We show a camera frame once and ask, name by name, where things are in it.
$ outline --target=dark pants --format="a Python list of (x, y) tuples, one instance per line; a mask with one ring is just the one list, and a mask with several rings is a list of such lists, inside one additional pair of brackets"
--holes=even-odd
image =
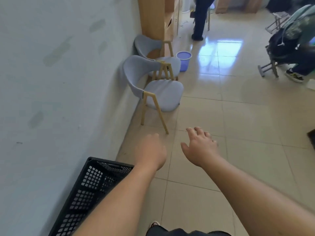
[(292, 71), (300, 75), (308, 75), (315, 69), (315, 51), (314, 50), (294, 50), (284, 58), (275, 58), (279, 63), (297, 64)]
[(206, 23), (207, 11), (214, 0), (196, 0), (194, 38), (200, 38)]
[(172, 231), (167, 231), (166, 229), (158, 225), (151, 227), (148, 230), (146, 236), (188, 236), (188, 235), (189, 236), (209, 236), (209, 234), (212, 236), (231, 236), (230, 234), (222, 232), (222, 231), (213, 231), (208, 234), (205, 234), (200, 231), (193, 231), (190, 234), (187, 234), (181, 228), (178, 228)]

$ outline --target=black and yellow sneaker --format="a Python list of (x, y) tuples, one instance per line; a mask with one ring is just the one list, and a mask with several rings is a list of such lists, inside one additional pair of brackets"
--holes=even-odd
[(292, 68), (289, 68), (286, 72), (285, 72), (285, 75), (293, 80), (294, 82), (297, 82), (297, 83), (303, 83), (304, 79), (303, 79), (303, 76), (298, 74), (297, 72), (294, 72), (292, 71)]

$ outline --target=white shoe sole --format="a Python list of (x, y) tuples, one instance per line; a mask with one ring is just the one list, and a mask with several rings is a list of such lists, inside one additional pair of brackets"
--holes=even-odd
[(291, 76), (291, 75), (289, 75), (289, 74), (287, 74), (287, 73), (285, 73), (285, 75), (286, 75), (289, 79), (291, 79), (292, 81), (294, 81), (294, 82), (296, 82), (296, 83), (303, 83), (303, 81), (304, 81), (304, 80), (296, 79), (296, 78), (294, 78), (293, 76)]

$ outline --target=stool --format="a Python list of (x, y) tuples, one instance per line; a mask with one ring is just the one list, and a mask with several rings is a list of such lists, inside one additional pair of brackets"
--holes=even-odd
[(269, 63), (269, 64), (266, 64), (266, 65), (264, 65), (264, 66), (258, 65), (258, 71), (259, 71), (259, 73), (260, 73), (260, 75), (261, 75), (262, 77), (265, 77), (265, 72), (267, 72), (267, 71), (269, 71), (269, 70), (272, 69), (274, 75), (276, 76), (276, 78), (279, 78), (279, 75), (278, 75), (278, 72), (277, 72), (277, 68), (276, 68), (279, 64), (272, 58), (271, 52), (270, 52), (270, 50), (268, 49), (268, 47), (269, 47), (269, 46), (266, 46), (265, 48), (266, 48), (267, 54), (268, 54), (268, 56), (269, 56), (270, 63)]

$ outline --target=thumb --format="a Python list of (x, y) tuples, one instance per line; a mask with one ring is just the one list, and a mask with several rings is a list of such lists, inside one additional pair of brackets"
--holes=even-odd
[(183, 153), (185, 155), (187, 155), (188, 151), (189, 151), (189, 147), (187, 146), (187, 144), (186, 143), (180, 143), (180, 145), (181, 145), (181, 149), (182, 149)]

